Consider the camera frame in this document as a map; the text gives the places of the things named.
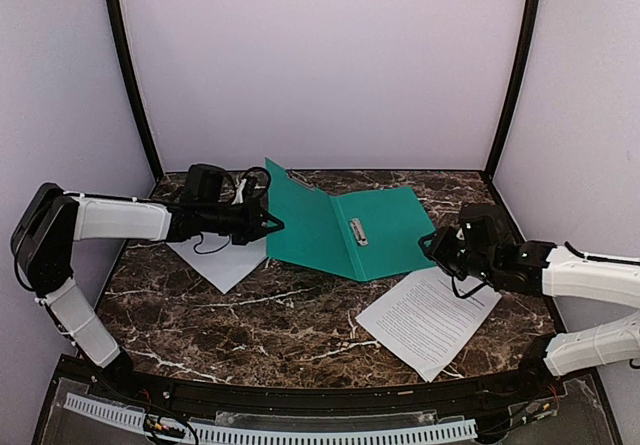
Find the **green plastic folder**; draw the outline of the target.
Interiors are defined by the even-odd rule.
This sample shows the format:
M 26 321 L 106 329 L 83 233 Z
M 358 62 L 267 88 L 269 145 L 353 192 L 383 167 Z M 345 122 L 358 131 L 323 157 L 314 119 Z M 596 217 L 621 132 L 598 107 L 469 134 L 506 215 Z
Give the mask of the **green plastic folder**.
M 412 188 L 330 195 L 265 165 L 268 210 L 284 223 L 267 236 L 269 258 L 359 282 L 434 266 L 418 241 L 435 226 Z

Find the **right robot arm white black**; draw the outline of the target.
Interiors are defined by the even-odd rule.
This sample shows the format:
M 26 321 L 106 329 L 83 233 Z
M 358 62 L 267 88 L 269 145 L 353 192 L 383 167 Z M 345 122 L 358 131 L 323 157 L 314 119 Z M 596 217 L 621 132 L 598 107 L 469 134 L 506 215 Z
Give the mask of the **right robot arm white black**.
M 625 305 L 634 312 L 583 331 L 539 337 L 521 361 L 543 377 L 631 362 L 639 366 L 639 262 L 580 252 L 570 244 L 501 243 L 471 230 L 444 227 L 421 237 L 424 256 L 451 279 L 452 291 L 467 299 L 489 286 L 533 297 L 577 297 Z

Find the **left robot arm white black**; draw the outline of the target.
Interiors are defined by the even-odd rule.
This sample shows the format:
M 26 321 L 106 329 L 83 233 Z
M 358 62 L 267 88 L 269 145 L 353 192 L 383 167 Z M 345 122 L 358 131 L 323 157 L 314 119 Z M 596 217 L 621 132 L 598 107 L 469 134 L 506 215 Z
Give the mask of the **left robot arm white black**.
M 65 191 L 46 182 L 11 236 L 16 274 L 88 360 L 101 370 L 132 366 L 78 287 L 72 269 L 76 242 L 138 239 L 181 243 L 213 233 L 246 245 L 285 224 L 259 199 L 241 203 L 168 203 Z

